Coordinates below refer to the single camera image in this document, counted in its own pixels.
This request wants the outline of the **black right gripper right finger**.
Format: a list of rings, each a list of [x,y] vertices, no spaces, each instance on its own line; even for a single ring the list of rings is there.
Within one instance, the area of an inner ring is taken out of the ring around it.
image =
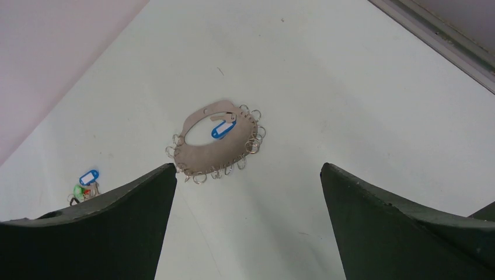
[[[494,204],[458,216],[330,163],[320,180],[347,279],[494,278]]]

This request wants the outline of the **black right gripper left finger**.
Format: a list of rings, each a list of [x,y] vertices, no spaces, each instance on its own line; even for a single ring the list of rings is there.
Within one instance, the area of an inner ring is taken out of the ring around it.
[[[2,279],[154,279],[177,186],[164,164],[36,219],[1,223]]]

